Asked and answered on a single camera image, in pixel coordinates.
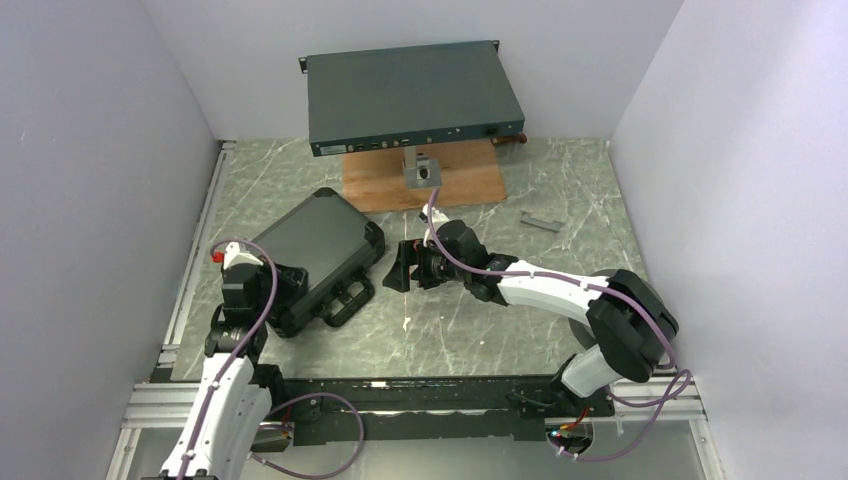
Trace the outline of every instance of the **metal stand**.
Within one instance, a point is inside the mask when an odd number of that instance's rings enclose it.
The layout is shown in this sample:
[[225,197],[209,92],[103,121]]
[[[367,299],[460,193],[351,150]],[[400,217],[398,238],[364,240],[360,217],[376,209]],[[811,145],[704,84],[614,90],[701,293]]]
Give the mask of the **metal stand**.
[[416,154],[415,146],[403,147],[403,177],[408,188],[430,188],[442,185],[439,161],[423,153]]

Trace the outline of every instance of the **brown object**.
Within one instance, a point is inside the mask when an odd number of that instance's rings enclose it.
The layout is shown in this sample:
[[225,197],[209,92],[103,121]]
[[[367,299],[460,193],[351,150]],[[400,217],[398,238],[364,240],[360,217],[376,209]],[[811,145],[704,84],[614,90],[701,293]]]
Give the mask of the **brown object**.
[[504,143],[527,143],[527,135],[519,133],[518,135],[507,135],[504,137],[495,137],[492,139],[492,145],[503,145]]
[[[442,175],[439,206],[506,200],[495,148],[489,140],[422,145],[417,151],[439,161]],[[402,148],[342,156],[342,195],[361,212],[420,209],[432,190],[407,188]]]

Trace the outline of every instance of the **black cable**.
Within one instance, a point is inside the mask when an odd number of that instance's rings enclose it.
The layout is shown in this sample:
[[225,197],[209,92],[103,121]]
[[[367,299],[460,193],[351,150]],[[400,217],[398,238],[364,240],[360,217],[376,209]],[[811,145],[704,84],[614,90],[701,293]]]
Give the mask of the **black cable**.
[[507,393],[506,394],[507,400],[509,400],[510,395],[512,395],[513,397],[517,397],[523,403],[526,403],[528,405],[533,405],[533,406],[536,406],[536,407],[551,408],[551,407],[555,406],[555,404],[553,404],[553,403],[543,403],[543,402],[540,402],[538,400],[533,400],[532,398],[527,398],[524,395],[520,395],[520,394],[517,394],[515,392]]

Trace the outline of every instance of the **robotic arm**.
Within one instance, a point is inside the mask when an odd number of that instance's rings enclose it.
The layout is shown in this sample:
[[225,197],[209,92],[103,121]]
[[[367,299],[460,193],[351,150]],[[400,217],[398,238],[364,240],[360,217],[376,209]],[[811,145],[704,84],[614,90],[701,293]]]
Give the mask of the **robotic arm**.
[[[428,207],[419,218],[426,222]],[[462,282],[478,300],[499,305],[527,305],[571,318],[584,325],[596,344],[569,358],[551,384],[560,401],[581,405],[598,389],[621,378],[646,382],[664,354],[660,340],[645,321],[622,300],[590,289],[589,285],[621,292],[638,302],[668,340],[677,335],[678,324],[647,283],[633,272],[616,270],[610,276],[567,274],[578,285],[538,276],[553,272],[517,257],[489,253],[474,231],[462,220],[450,221],[433,209],[433,223],[445,249],[474,269],[500,271],[502,275],[478,275],[450,262],[433,245],[428,234],[422,239],[405,240],[398,246],[397,259],[383,280],[383,286],[399,292],[410,289],[410,280],[430,289],[448,281]],[[514,272],[533,272],[513,276]]]

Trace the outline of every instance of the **floor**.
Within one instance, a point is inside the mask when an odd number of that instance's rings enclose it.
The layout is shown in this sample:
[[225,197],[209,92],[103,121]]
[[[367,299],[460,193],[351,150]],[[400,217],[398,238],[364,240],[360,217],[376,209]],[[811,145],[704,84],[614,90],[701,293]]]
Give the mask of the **floor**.
[[[644,275],[604,141],[531,139],[497,147],[508,199],[494,205],[446,208],[472,226],[489,251],[575,274],[626,268]],[[320,187],[342,191],[338,157],[313,158],[303,139],[241,141],[236,146],[213,239],[251,238]],[[558,220],[553,233],[519,223],[526,211]],[[371,280],[379,285],[396,244],[423,236],[417,211],[369,215],[386,234],[388,251]],[[200,378],[203,340],[221,301],[217,265],[204,264],[173,371]],[[458,284],[406,294],[378,287],[345,326],[313,321],[292,339],[273,333],[261,361],[294,378],[553,373],[582,351],[555,314],[481,303]]]

